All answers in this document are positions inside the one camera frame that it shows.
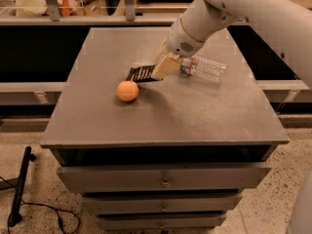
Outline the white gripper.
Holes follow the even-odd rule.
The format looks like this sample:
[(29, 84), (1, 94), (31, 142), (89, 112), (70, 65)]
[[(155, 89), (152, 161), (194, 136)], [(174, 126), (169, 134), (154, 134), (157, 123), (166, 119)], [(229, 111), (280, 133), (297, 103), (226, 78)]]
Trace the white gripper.
[(181, 18), (178, 18), (172, 24), (167, 39), (162, 42), (157, 51), (157, 65), (151, 77), (155, 80), (163, 80), (179, 68), (179, 61), (168, 57), (170, 52), (188, 58), (194, 56), (203, 46), (203, 41), (195, 40), (185, 31)]

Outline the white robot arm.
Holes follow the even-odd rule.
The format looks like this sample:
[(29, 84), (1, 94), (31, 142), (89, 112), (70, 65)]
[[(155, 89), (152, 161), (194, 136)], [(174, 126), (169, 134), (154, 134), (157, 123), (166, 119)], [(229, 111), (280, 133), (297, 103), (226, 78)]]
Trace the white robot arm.
[(156, 56), (161, 80), (177, 61), (196, 54), (215, 32), (244, 20), (312, 88), (312, 11), (290, 0), (194, 0), (172, 24)]

